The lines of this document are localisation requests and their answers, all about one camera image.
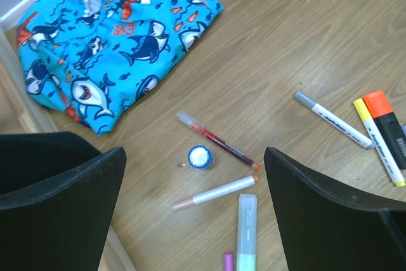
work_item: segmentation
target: yellow highlighter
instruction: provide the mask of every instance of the yellow highlighter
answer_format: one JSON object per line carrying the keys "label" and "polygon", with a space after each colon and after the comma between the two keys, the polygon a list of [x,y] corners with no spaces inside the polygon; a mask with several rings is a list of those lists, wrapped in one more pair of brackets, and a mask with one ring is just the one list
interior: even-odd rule
{"label": "yellow highlighter", "polygon": [[378,127],[376,127],[376,124],[371,114],[369,113],[367,106],[365,105],[365,103],[361,98],[355,100],[353,104],[363,122],[363,125],[367,129],[371,140],[375,143],[375,148],[378,151],[382,163],[385,165],[385,168],[388,171],[393,183],[397,187],[404,187],[405,178],[400,172],[400,169],[396,164],[391,152],[389,151],[388,146],[383,140],[383,137],[379,132]]}

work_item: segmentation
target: red ink pen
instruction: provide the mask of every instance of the red ink pen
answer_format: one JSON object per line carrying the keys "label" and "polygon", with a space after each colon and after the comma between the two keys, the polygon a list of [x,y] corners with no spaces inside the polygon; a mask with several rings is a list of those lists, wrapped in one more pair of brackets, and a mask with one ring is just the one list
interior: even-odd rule
{"label": "red ink pen", "polygon": [[214,144],[217,146],[221,147],[224,149],[226,152],[229,154],[233,155],[236,157],[238,160],[241,162],[245,163],[246,165],[250,166],[253,170],[259,171],[261,169],[261,165],[258,163],[255,163],[253,160],[248,158],[246,155],[244,155],[242,152],[239,150],[235,149],[232,147],[230,144],[227,142],[223,141],[219,137],[217,137],[215,134],[211,133],[208,131],[205,127],[204,124],[196,120],[194,117],[190,116],[187,114],[185,111],[181,110],[176,114],[176,117],[181,121],[184,125],[188,126],[189,128],[192,128],[199,133],[201,133],[203,136],[205,136],[207,139],[212,141]]}

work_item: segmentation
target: small blue container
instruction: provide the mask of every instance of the small blue container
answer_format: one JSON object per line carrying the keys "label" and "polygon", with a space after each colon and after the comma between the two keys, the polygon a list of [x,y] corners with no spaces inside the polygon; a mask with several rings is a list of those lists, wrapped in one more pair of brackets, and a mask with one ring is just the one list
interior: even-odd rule
{"label": "small blue container", "polygon": [[190,149],[188,161],[194,168],[209,170],[214,166],[214,155],[207,147],[197,145]]}

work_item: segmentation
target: white paint marker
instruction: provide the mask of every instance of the white paint marker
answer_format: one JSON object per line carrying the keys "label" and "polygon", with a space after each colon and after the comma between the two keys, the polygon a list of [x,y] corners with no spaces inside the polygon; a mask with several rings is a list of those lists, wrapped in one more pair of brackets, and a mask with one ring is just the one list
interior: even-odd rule
{"label": "white paint marker", "polygon": [[319,103],[316,103],[313,101],[311,98],[303,94],[302,92],[298,91],[294,95],[294,98],[301,102],[304,106],[309,108],[311,111],[313,111],[315,114],[319,115],[323,119],[325,119],[327,122],[329,122],[331,125],[333,125],[335,128],[340,130],[342,133],[344,133],[348,138],[351,138],[355,142],[357,142],[359,145],[361,145],[365,149],[373,149],[375,147],[374,142],[363,134],[361,134],[358,130],[356,130],[354,127],[350,126],[348,123],[345,123],[342,119],[340,119],[338,116],[333,114],[331,111],[327,110],[323,106],[321,106]]}
{"label": "white paint marker", "polygon": [[374,143],[376,144],[376,150],[378,151],[379,156],[383,164],[385,165],[386,170],[388,171],[393,183],[397,187],[404,187],[405,186],[405,178],[403,177],[402,173],[398,165],[396,164],[391,152],[381,133],[379,132],[378,127],[376,126],[374,119],[372,118],[371,114],[368,111],[366,104],[363,102],[361,98],[355,100],[353,102],[355,109],[357,110],[360,118],[368,131],[369,136],[372,138]]}
{"label": "white paint marker", "polygon": [[242,190],[243,188],[251,187],[258,182],[259,178],[257,175],[248,176],[243,179],[239,179],[234,182],[224,184],[220,187],[212,188],[211,190],[200,193],[199,195],[194,195],[193,197],[190,197],[188,199],[178,201],[172,205],[172,209],[174,211],[186,209],[189,208],[190,206],[204,203],[206,201],[213,200],[215,198],[227,195],[229,193]]}

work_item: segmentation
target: pink pen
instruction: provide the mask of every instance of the pink pen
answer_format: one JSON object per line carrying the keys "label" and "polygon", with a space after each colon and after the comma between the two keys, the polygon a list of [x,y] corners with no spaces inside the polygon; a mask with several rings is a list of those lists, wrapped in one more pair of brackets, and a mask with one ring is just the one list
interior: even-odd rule
{"label": "pink pen", "polygon": [[226,252],[223,255],[223,271],[234,271],[234,255]]}

